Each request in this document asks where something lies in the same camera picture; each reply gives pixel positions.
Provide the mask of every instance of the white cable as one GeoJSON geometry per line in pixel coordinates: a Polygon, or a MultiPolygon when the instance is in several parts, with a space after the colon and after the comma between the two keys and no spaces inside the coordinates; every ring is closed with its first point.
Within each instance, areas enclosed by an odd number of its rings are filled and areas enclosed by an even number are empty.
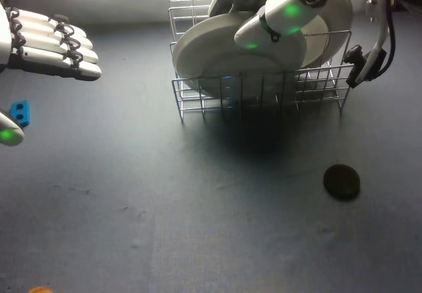
{"type": "Polygon", "coordinates": [[[387,17],[386,17],[386,3],[385,0],[378,0],[378,16],[380,21],[380,32],[378,35],[378,40],[368,56],[367,62],[365,66],[362,68],[362,71],[356,78],[356,83],[361,84],[364,80],[366,75],[368,74],[369,70],[373,66],[374,62],[377,60],[378,54],[382,49],[382,45],[387,38],[388,33],[388,24],[387,24],[387,17]]]}

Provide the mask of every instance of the hole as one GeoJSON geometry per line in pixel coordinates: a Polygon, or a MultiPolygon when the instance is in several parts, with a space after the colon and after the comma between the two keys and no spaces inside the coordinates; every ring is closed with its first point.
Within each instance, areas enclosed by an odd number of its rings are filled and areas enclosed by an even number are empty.
{"type": "Polygon", "coordinates": [[[333,198],[339,201],[352,201],[359,195],[361,179],[352,167],[335,164],[325,171],[324,186],[333,198]]]}

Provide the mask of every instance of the metal wire rack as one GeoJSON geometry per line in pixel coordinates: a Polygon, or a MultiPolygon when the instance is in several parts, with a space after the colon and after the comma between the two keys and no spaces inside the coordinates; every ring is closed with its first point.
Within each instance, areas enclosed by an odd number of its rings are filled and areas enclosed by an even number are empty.
{"type": "MultiPolygon", "coordinates": [[[[169,0],[169,19],[173,42],[170,50],[184,33],[192,26],[208,18],[208,8],[212,0],[169,0]]],[[[222,117],[231,113],[242,115],[248,109],[272,109],[281,112],[286,106],[300,110],[303,104],[337,103],[340,110],[344,108],[350,87],[346,84],[347,76],[353,65],[345,65],[343,56],[346,53],[351,31],[324,32],[305,35],[306,39],[325,37],[327,42],[333,35],[345,35],[343,52],[339,52],[331,60],[320,62],[316,67],[300,69],[294,72],[254,73],[258,75],[254,81],[260,81],[260,89],[256,96],[244,97],[243,90],[250,74],[239,74],[230,77],[214,77],[206,79],[182,79],[175,72],[171,81],[179,116],[183,122],[185,113],[221,112],[222,117]],[[271,79],[279,81],[277,89],[267,91],[268,74],[271,79]],[[216,91],[207,93],[202,85],[213,81],[216,91]]]]}

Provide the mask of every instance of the blue block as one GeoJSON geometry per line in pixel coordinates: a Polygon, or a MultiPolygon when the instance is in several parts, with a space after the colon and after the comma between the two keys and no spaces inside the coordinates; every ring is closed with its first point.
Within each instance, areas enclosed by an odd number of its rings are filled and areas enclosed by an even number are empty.
{"type": "Polygon", "coordinates": [[[29,102],[23,100],[11,105],[11,116],[15,118],[21,127],[26,127],[31,122],[31,109],[29,102]]]}

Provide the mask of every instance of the orange object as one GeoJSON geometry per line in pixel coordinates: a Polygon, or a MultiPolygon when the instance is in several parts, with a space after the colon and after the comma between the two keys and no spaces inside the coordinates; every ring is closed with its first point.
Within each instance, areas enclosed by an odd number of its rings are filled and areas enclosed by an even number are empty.
{"type": "Polygon", "coordinates": [[[29,290],[28,293],[53,293],[53,291],[50,290],[49,288],[38,286],[36,288],[32,288],[31,290],[29,290]]]}

